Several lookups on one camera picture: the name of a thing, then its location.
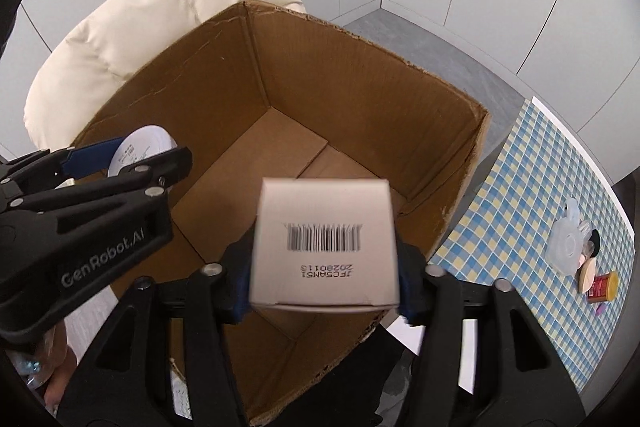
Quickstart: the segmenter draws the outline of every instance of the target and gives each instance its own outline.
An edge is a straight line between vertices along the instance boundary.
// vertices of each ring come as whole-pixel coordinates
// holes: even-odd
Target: cardboard box flap
[[[316,313],[291,312],[270,308],[258,308],[255,311],[292,341],[302,335],[318,316]]]
[[[427,179],[425,179],[425,186],[420,184],[416,187],[416,193],[414,196],[402,207],[402,215],[413,212],[421,204],[428,201],[434,191],[444,185],[460,168],[470,168],[473,173],[482,152],[481,144],[484,143],[484,137],[486,136],[490,125],[491,115],[487,114],[482,119],[476,133],[455,152],[455,154],[449,159],[446,167],[440,170],[433,178],[428,180],[428,182]],[[443,213],[443,218],[447,222],[449,222],[449,215],[450,214],[448,212]]]
[[[296,178],[326,141],[270,109],[204,172],[174,206],[174,221],[213,263],[255,220],[264,177]]]
[[[248,410],[252,425],[276,417],[292,400],[321,380],[379,323],[383,313],[318,315],[292,348],[286,367],[262,401]]]
[[[473,139],[486,114],[450,84],[336,26],[255,1],[245,6],[271,105],[403,196]]]
[[[225,325],[226,345],[249,418],[261,390],[289,358],[293,343],[255,312],[237,326]]]
[[[267,110],[242,6],[232,6],[174,42],[126,82],[76,138],[82,146],[139,127],[164,127],[193,154],[175,203]]]
[[[356,180],[360,178],[377,178],[373,172],[364,168],[358,162],[349,158],[345,153],[327,145],[315,160],[305,169],[301,178],[336,178],[342,180]],[[394,215],[398,215],[406,199],[391,188],[391,207]]]
[[[411,245],[420,248],[422,254],[429,259],[447,230],[447,225],[460,203],[462,196],[468,187],[469,181],[476,170],[478,158],[482,153],[484,136],[489,126],[487,120],[480,129],[480,134],[469,154],[465,150],[459,151],[460,158],[453,158],[453,163],[459,167],[449,176],[444,177],[440,183],[434,183],[428,187],[428,198],[422,204],[413,208],[409,213],[402,213],[396,219],[396,229],[402,239]]]

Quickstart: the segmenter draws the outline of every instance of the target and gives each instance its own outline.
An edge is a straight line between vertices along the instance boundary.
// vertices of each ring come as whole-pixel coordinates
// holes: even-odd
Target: screw
[[[511,284],[507,279],[496,279],[494,286],[501,292],[510,292],[513,290],[513,284]]]
[[[164,194],[164,188],[149,187],[147,190],[145,190],[145,194],[150,198],[155,198],[156,196],[162,196]]]
[[[424,271],[432,277],[442,277],[447,272],[442,266],[439,266],[438,264],[428,264],[427,268],[425,268]]]
[[[220,275],[222,273],[222,264],[218,264],[218,263],[206,264],[205,266],[200,268],[200,271],[204,273],[204,275],[206,275],[207,277]]]
[[[138,290],[146,290],[147,288],[149,288],[149,286],[151,286],[151,281],[149,280],[149,277],[141,277],[136,282],[136,288]]]

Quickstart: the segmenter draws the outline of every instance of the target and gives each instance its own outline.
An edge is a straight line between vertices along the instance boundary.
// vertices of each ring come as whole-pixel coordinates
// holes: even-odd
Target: cardboard box
[[[170,194],[176,238],[117,281],[188,276],[255,219],[264,177],[386,178],[396,228],[430,256],[473,174],[489,126],[465,93],[314,17],[248,1],[142,68],[76,139],[164,127],[188,146]],[[269,310],[226,327],[247,414],[266,423],[337,365],[381,318]],[[180,359],[180,342],[173,346]]]
[[[252,261],[249,300],[258,313],[397,308],[389,183],[266,178]]]

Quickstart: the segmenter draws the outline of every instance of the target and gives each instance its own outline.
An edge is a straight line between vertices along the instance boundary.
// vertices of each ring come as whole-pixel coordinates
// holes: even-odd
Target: blue checkered tablecloth
[[[574,197],[598,229],[597,273],[616,270],[616,299],[596,317],[574,277],[544,260],[551,225]],[[593,374],[620,317],[634,262],[634,240],[620,206],[587,160],[532,102],[525,102],[498,159],[453,232],[430,263],[462,280],[513,282],[579,391]]]

